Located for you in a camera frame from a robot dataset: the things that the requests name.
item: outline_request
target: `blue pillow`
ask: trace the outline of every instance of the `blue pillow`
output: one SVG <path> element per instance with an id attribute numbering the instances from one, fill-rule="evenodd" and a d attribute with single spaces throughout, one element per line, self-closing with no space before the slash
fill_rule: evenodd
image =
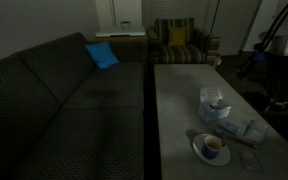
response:
<path id="1" fill-rule="evenodd" d="M 108 42 L 86 44 L 84 46 L 90 53 L 93 61 L 100 69 L 105 69 L 119 63 L 119 61 L 113 54 Z"/>

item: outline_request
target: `coffee cup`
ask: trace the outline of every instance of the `coffee cup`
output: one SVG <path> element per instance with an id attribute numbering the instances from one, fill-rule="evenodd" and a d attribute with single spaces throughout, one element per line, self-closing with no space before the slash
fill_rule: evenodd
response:
<path id="1" fill-rule="evenodd" d="M 222 140 L 213 135 L 207 135 L 204 138 L 201 148 L 202 154 L 207 159 L 214 159 L 223 148 Z"/>

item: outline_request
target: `coffee table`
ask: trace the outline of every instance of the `coffee table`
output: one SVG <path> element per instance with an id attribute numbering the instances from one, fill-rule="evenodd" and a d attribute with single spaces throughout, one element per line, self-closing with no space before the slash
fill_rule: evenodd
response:
<path id="1" fill-rule="evenodd" d="M 158 64 L 154 67 L 162 179 L 288 179 L 288 142 L 210 66 Z M 254 119 L 269 126 L 267 139 L 258 149 L 223 139 L 230 160 L 222 166 L 203 161 L 194 151 L 193 139 L 201 133 L 215 134 L 220 120 L 204 122 L 198 114 L 199 89 L 219 88 L 232 106 L 228 118 L 243 132 Z M 238 152 L 254 152 L 265 173 L 246 170 Z"/>

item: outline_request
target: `dark gray sofa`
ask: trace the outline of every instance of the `dark gray sofa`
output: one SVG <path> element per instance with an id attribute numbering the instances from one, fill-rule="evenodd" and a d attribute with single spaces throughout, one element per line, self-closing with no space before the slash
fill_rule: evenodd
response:
<path id="1" fill-rule="evenodd" d="M 86 43 L 0 60 L 0 179 L 144 178 L 140 46 L 110 44 L 121 63 L 100 70 Z"/>

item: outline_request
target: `cushion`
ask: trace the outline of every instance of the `cushion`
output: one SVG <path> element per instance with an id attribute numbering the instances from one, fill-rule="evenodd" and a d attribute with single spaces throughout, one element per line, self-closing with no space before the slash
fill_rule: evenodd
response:
<path id="1" fill-rule="evenodd" d="M 108 42 L 87 44 L 85 48 L 100 69 L 105 69 L 119 63 Z"/>
<path id="2" fill-rule="evenodd" d="M 168 43 L 168 27 L 186 27 L 186 43 L 193 42 L 194 18 L 184 19 L 156 19 L 154 29 L 162 44 Z"/>
<path id="3" fill-rule="evenodd" d="M 205 63 L 205 54 L 192 44 L 186 46 L 162 45 L 158 64 L 199 64 Z"/>
<path id="4" fill-rule="evenodd" d="M 86 42 L 81 33 L 75 33 L 30 48 L 20 55 L 58 100 L 64 103 L 95 66 L 84 48 Z"/>
<path id="5" fill-rule="evenodd" d="M 185 46 L 187 28 L 168 27 L 168 45 L 169 46 Z"/>
<path id="6" fill-rule="evenodd" d="M 143 106 L 143 65 L 120 63 L 95 69 L 67 99 L 63 109 Z"/>
<path id="7" fill-rule="evenodd" d="M 61 111 L 13 179 L 143 178 L 143 109 Z"/>
<path id="8" fill-rule="evenodd" d="M 0 60 L 0 179 L 9 179 L 9 171 L 60 107 L 21 59 Z"/>

